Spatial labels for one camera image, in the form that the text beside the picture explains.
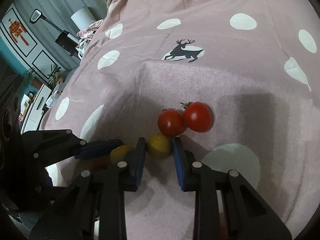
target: potted plant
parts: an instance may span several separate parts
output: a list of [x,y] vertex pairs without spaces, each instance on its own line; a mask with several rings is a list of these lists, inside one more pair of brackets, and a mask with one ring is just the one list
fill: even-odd
[[47,75],[49,77],[48,86],[51,90],[55,88],[60,79],[60,76],[57,75],[57,73],[60,72],[60,69],[61,67],[56,67],[55,69],[53,69],[51,64],[51,73]]
[[29,85],[32,85],[38,90],[41,89],[42,82],[37,78],[36,72],[33,69],[26,70],[22,78],[24,87],[27,88]]

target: tomato stem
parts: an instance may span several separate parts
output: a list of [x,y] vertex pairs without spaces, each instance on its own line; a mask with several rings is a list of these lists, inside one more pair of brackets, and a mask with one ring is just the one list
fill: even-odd
[[190,106],[192,104],[192,102],[188,102],[188,103],[182,103],[180,102],[180,104],[182,105],[181,107],[183,107],[183,109],[187,109],[188,106]]

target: yellow cherry tomato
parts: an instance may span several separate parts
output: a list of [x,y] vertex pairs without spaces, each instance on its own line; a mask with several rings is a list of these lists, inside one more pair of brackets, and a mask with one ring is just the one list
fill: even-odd
[[155,134],[148,139],[147,153],[154,159],[165,159],[171,155],[171,145],[168,138]]
[[112,164],[124,161],[124,157],[127,152],[130,151],[130,147],[127,145],[121,145],[116,149],[113,149],[110,153],[110,160]]

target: blue gripper pad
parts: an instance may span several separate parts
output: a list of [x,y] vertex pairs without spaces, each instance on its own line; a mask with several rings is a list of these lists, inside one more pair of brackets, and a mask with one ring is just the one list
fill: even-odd
[[129,173],[135,178],[135,185],[138,188],[141,185],[144,160],[146,158],[147,142],[145,138],[139,138],[135,150],[130,154]]
[[80,160],[88,160],[103,155],[108,155],[113,149],[118,148],[121,145],[123,145],[123,143],[120,140],[90,142],[87,143],[86,146],[80,148],[80,152],[75,155],[75,158]]
[[185,170],[190,169],[190,167],[185,167],[185,163],[183,164],[182,159],[185,157],[185,152],[181,143],[180,138],[176,137],[173,141],[173,158],[174,165],[176,166],[176,172],[178,177],[178,183],[181,190],[185,190]]

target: red cherry tomato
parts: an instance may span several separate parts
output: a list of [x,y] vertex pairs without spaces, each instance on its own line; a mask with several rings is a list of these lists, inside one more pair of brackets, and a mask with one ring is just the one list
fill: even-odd
[[183,112],[183,120],[188,128],[195,132],[207,132],[211,129],[214,117],[211,109],[200,102],[186,105]]
[[186,130],[182,115],[174,109],[168,109],[158,117],[158,128],[164,136],[176,137]]

